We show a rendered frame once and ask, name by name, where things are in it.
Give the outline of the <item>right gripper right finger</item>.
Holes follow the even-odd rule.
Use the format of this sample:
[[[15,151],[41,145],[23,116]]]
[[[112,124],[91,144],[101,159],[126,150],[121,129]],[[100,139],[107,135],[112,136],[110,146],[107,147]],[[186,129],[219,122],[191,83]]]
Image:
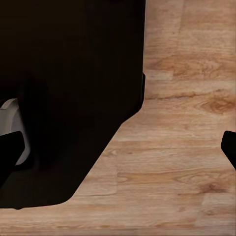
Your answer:
[[[225,131],[221,148],[236,169],[236,132]]]

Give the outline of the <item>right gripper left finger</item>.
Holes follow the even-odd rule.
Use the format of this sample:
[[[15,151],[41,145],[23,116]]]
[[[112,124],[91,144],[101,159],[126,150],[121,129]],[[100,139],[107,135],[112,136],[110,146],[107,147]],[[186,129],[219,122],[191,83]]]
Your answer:
[[[21,131],[0,136],[0,189],[25,149]]]

